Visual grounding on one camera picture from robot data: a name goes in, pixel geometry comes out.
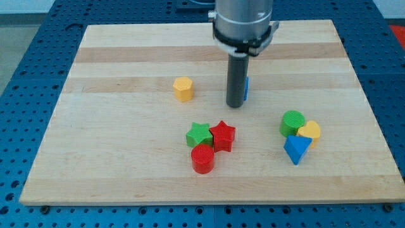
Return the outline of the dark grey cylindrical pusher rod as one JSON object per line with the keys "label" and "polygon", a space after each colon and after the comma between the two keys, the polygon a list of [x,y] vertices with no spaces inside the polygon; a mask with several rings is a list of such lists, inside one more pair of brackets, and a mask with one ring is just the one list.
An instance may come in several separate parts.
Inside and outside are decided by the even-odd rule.
{"label": "dark grey cylindrical pusher rod", "polygon": [[243,105],[249,57],[228,56],[226,102],[231,108]]}

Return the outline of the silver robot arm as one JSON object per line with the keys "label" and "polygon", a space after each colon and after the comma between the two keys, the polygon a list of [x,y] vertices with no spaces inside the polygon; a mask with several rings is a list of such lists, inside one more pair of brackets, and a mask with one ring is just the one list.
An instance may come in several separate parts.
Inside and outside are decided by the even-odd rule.
{"label": "silver robot arm", "polygon": [[280,22],[271,21],[272,0],[216,0],[208,12],[213,39],[228,53],[226,103],[239,108],[245,101],[249,58],[271,43]]}

